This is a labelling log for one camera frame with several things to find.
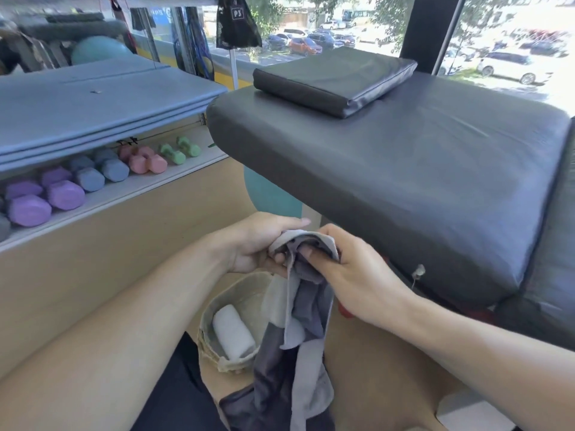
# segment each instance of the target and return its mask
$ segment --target bus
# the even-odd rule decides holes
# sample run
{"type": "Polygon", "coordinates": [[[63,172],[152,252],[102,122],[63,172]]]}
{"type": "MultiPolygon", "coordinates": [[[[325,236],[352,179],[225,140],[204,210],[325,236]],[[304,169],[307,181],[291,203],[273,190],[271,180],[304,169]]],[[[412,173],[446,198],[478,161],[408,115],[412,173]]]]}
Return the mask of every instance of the bus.
{"type": "Polygon", "coordinates": [[[371,22],[371,17],[375,14],[372,10],[351,10],[344,9],[341,14],[341,20],[346,23],[348,28],[362,26],[371,22]]]}

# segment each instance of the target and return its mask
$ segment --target green dumbbell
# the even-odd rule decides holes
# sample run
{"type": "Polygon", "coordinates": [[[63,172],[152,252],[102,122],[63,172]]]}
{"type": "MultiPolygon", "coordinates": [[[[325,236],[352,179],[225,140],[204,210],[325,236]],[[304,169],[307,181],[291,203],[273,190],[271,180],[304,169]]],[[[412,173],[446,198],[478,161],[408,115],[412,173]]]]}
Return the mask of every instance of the green dumbbell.
{"type": "Polygon", "coordinates": [[[190,139],[185,136],[178,136],[176,144],[190,157],[198,157],[202,153],[202,149],[198,145],[192,144],[190,139]]]}
{"type": "Polygon", "coordinates": [[[164,156],[166,159],[170,159],[174,164],[181,165],[186,161],[186,155],[181,151],[174,151],[168,144],[160,145],[158,150],[161,156],[164,156]]]}

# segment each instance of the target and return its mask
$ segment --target beige basket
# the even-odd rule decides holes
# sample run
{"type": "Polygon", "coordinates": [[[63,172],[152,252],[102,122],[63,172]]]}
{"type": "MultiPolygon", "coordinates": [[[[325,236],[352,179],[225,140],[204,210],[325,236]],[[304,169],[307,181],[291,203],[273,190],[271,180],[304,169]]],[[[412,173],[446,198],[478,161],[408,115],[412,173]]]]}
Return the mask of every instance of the beige basket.
{"type": "Polygon", "coordinates": [[[253,365],[267,327],[268,321],[261,313],[261,306],[271,279],[272,275],[268,272],[255,272],[244,276],[215,297],[202,314],[198,328],[198,349],[220,372],[240,373],[253,365]],[[236,362],[227,359],[212,326],[215,313],[228,304],[234,305],[256,343],[253,353],[236,362]]]}

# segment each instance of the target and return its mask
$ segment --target black mesh bag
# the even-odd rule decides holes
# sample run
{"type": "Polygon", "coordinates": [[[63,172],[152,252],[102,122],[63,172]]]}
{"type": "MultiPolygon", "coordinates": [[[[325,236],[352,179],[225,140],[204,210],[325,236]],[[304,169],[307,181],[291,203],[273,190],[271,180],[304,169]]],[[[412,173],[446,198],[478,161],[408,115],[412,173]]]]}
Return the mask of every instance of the black mesh bag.
{"type": "Polygon", "coordinates": [[[246,0],[218,0],[216,46],[224,50],[262,46],[246,0]]]}

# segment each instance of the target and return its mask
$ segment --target teal exercise ball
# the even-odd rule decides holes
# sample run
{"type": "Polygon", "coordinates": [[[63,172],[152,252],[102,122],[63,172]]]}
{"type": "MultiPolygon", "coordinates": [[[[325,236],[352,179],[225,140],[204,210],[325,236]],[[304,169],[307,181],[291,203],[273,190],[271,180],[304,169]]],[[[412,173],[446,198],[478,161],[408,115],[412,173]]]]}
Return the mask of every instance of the teal exercise ball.
{"type": "Polygon", "coordinates": [[[258,211],[301,217],[301,201],[246,166],[244,166],[244,181],[249,199],[258,211]]]}
{"type": "Polygon", "coordinates": [[[76,44],[72,50],[72,65],[122,57],[132,52],[121,42],[107,36],[90,36],[76,44]]]}

